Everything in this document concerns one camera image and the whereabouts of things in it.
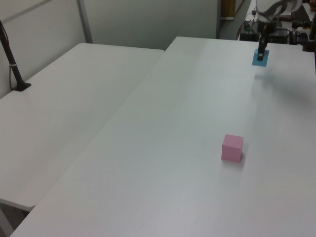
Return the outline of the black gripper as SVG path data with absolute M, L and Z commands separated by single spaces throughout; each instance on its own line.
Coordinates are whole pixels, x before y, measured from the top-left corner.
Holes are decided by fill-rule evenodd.
M 262 22 L 258 21 L 258 33 L 260 34 L 257 60 L 262 61 L 264 53 L 269 42 L 269 35 L 276 32 L 275 22 Z

